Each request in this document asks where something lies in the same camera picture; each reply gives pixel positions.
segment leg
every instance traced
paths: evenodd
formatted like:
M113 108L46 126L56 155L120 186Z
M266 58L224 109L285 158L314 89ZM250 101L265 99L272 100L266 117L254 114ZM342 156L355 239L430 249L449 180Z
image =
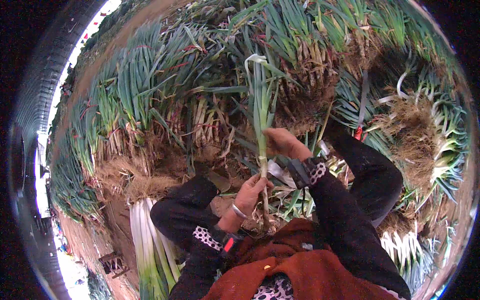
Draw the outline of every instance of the leg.
M219 221L209 207L216 195L216 186L197 175L155 203L150 217L163 235L189 252L195 228L208 228Z
M350 193L377 227L398 200L403 184L401 172L381 153L347 134L338 123L329 123L325 134L355 176Z

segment orange-brown garment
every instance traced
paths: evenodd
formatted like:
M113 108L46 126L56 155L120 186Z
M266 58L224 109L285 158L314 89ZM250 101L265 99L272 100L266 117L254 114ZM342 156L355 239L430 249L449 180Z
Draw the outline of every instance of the orange-brown garment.
M330 250L303 249L302 243L312 243L312 232L312 222L293 219L269 239L246 238L238 265L223 274L203 300L250 300L263 279L275 273L289 277L295 299L395 300L381 287L354 277Z

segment polka dot sleeve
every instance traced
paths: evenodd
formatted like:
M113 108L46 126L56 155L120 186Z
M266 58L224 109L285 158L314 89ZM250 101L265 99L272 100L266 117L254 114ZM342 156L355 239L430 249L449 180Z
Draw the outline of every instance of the polka dot sleeve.
M193 232L193 236L204 243L205 245L217 250L222 251L223 245L212 238L207 229L197 226Z

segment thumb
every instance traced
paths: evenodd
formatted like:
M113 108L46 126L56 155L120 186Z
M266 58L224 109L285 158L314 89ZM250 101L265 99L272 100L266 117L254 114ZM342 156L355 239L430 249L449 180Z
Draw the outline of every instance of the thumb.
M255 184L255 186L253 187L253 191L257 194L260 193L267 186L267 183L268 183L268 179L266 177L260 178Z

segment person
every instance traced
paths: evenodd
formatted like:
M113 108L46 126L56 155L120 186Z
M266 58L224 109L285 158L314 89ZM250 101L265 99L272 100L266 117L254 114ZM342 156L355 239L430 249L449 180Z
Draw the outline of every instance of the person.
M286 129L264 134L275 153L304 162L312 157ZM190 254L169 299L411 299L375 231L401 192L400 171L336 122L328 123L325 137L355 179L348 191L316 165L309 189L317 223L294 218L273 236L242 238L245 216L264 187L272 187L258 175L242 185L221 217L208 209L218 189L205 173L153 206L154 225Z

